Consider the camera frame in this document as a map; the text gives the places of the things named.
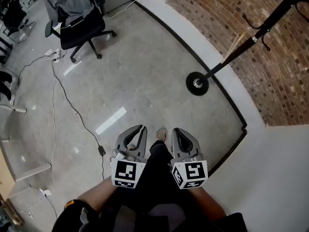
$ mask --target brick wall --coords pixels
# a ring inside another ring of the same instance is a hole
[[[224,56],[236,34],[259,26],[282,0],[166,0]],[[302,7],[309,17],[309,5]],[[253,35],[255,30],[248,31]],[[309,124],[309,23],[292,8],[258,44],[230,65],[251,95],[265,124]]]

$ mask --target chair seat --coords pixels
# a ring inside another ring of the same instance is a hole
[[[98,8],[87,15],[74,27],[61,28],[60,42],[63,50],[67,50],[94,38],[105,29],[105,23]]]

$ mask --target white table leg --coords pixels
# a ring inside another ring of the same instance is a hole
[[[20,112],[20,113],[25,113],[27,111],[27,109],[24,108],[24,107],[11,106],[9,104],[3,104],[3,105],[5,105],[5,106],[0,105],[0,108],[7,109],[7,110],[15,110],[15,112]]]
[[[28,190],[28,189],[30,189],[31,188],[31,185],[26,185],[25,187],[22,187],[22,188],[18,188],[18,189],[13,189],[11,192],[10,192],[10,194],[9,194],[9,196],[8,196],[8,199],[10,199],[11,197],[14,197],[14,196],[16,196],[16,195],[18,195],[19,193],[22,193],[23,191],[26,191],[26,190]]]
[[[43,172],[43,171],[45,171],[47,169],[50,169],[51,167],[52,167],[52,165],[50,163],[48,163],[48,164],[45,164],[42,167],[38,167],[38,168],[29,170],[29,171],[26,171],[26,172],[23,172],[23,173],[20,173],[20,174],[16,174],[14,179],[17,182],[19,180],[26,179],[26,178],[28,178],[30,176],[33,176],[33,175],[38,174],[40,172]]]

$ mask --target black cable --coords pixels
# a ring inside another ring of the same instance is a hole
[[[104,180],[103,156],[102,156],[102,169],[103,169],[103,172],[102,172],[102,177],[103,177],[103,180]]]
[[[12,72],[15,76],[17,76],[17,77],[18,77],[18,75],[16,75],[16,74],[15,74],[15,72],[13,72],[13,71],[9,70],[9,69],[8,69],[7,67],[5,67],[4,65],[3,65],[3,67],[4,67],[4,68],[6,68],[9,72]]]
[[[90,130],[88,130],[88,128],[85,126],[84,121],[83,121],[83,117],[82,117],[81,114],[73,107],[72,103],[71,103],[71,102],[69,101],[69,99],[68,99],[67,93],[66,93],[66,91],[65,91],[65,89],[64,89],[64,87],[63,87],[61,81],[60,81],[59,78],[55,75],[55,70],[54,70],[54,66],[53,66],[53,62],[54,62],[54,61],[55,61],[55,60],[52,61],[53,74],[54,74],[55,78],[58,80],[59,84],[61,85],[61,87],[62,87],[62,89],[63,89],[63,92],[64,92],[64,95],[65,95],[65,97],[66,97],[68,103],[69,103],[70,106],[73,108],[73,110],[74,110],[76,113],[78,113],[79,117],[81,118],[81,121],[82,121],[82,124],[83,124],[84,128],[85,128],[91,135],[93,135],[93,137],[96,139],[96,142],[97,142],[98,146],[100,147],[100,144],[98,143],[98,140],[97,140],[96,136],[95,136]]]
[[[0,106],[7,106],[8,108],[10,108],[12,111],[16,111],[14,108],[8,106],[8,105],[5,105],[5,104],[0,104]]]
[[[33,60],[30,64],[27,64],[23,67],[23,69],[21,70],[21,72],[19,73],[18,75],[18,78],[17,78],[17,84],[15,86],[15,90],[18,90],[19,86],[20,86],[20,75],[21,73],[23,72],[23,70],[27,67],[27,66],[30,66],[31,64],[33,64],[35,61],[39,60],[40,58],[43,58],[43,57],[51,57],[53,54],[55,54],[56,52],[53,52],[51,55],[44,55],[44,56],[41,56],[41,57],[38,57],[36,60]]]
[[[45,198],[48,200],[48,202],[50,203],[50,205],[52,206],[52,208],[54,209],[54,211],[55,211],[55,215],[56,215],[56,219],[58,219],[56,209],[54,208],[54,206],[53,206],[52,202],[50,202],[50,200],[48,199],[48,197],[46,196],[46,194],[45,194],[44,196],[45,196]]]

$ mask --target black baseboard trim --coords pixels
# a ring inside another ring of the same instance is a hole
[[[141,5],[139,2],[135,2],[135,4],[137,6],[139,6],[142,10],[144,10],[148,15],[150,15],[153,19],[155,19],[161,26],[163,26],[171,35],[174,36],[174,38],[176,40],[178,40],[178,42],[180,44],[183,45],[183,47],[197,60],[197,62],[207,71],[209,72],[210,69],[208,68],[208,66],[203,62],[203,60],[195,53],[195,51],[192,50],[191,47],[188,46],[188,44],[181,38],[178,36],[177,33],[175,33],[165,22],[163,22],[160,18],[158,18],[155,14],[153,14],[151,11],[149,11],[148,9],[146,9],[143,5]],[[241,115],[239,109],[237,108],[236,104],[233,102],[232,98],[228,95],[227,91],[225,90],[225,88],[222,86],[222,84],[219,82],[219,80],[213,76],[212,77],[213,81],[215,82],[215,84],[219,87],[219,89],[221,90],[221,92],[223,93],[223,95],[225,96],[225,98],[227,99],[227,101],[230,103],[230,105],[232,106],[232,108],[234,109],[235,113],[237,114],[238,118],[240,119],[240,121],[242,122],[242,135],[237,139],[237,141],[233,144],[233,146],[230,148],[230,150],[224,155],[224,157],[208,172],[208,175],[211,176],[224,162],[225,160],[233,153],[233,151],[237,148],[237,146],[240,144],[240,142],[244,139],[244,137],[247,134],[246,131],[246,127],[247,127],[247,123],[244,119],[244,117]]]

